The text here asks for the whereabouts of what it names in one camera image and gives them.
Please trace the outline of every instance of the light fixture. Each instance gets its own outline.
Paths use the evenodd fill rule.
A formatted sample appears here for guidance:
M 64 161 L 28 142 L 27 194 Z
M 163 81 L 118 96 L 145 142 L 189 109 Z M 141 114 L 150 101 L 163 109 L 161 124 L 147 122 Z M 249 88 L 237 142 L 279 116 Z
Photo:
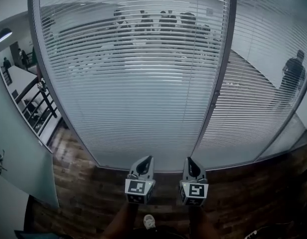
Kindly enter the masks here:
M 9 28 L 4 28 L 0 32 L 0 42 L 4 41 L 6 38 L 8 38 L 13 32 Z

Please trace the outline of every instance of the venetian blind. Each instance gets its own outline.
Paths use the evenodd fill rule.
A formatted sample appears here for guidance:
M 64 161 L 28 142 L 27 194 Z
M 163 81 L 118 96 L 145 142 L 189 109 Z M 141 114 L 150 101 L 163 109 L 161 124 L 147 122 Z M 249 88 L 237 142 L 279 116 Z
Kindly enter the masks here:
M 193 157 L 207 168 L 255 160 L 290 114 L 305 75 L 307 0 L 237 0 L 220 97 Z
M 229 0 L 40 0 L 52 86 L 101 166 L 182 170 L 214 92 Z

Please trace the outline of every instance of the forearm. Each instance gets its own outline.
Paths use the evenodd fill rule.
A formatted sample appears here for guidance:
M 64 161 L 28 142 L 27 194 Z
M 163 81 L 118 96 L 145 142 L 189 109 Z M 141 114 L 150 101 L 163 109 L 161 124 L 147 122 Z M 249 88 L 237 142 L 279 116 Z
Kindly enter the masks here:
M 189 207 L 189 218 L 192 239 L 220 239 L 201 207 Z
M 123 239 L 134 228 L 138 205 L 125 203 L 116 214 L 113 221 L 105 229 L 102 238 Z

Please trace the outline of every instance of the sneaker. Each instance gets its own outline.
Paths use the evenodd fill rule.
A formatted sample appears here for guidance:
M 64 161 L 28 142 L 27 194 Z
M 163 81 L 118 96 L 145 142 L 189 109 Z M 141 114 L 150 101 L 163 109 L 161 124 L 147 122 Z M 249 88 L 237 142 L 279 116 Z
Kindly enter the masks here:
M 155 228 L 154 217 L 150 214 L 144 216 L 144 225 L 147 230 Z

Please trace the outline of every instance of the wooden floor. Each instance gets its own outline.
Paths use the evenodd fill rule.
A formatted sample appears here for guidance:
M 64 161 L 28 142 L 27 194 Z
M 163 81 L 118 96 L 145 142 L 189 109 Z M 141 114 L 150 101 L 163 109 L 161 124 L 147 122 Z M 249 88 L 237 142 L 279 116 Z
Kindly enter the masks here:
M 36 232 L 68 234 L 74 238 L 99 238 L 125 201 L 127 172 L 96 168 L 70 130 L 60 127 L 51 144 L 60 208 L 34 202 L 28 210 Z M 286 194 L 288 183 L 307 168 L 307 146 L 294 153 L 253 165 L 207 172 L 205 210 L 224 239 L 243 239 L 256 228 L 282 223 L 292 217 L 290 206 L 307 199 L 307 183 L 301 197 Z M 158 225 L 176 227 L 188 234 L 188 215 L 178 198 L 181 174 L 155 174 L 151 205 L 141 206 L 135 227 L 151 213 Z

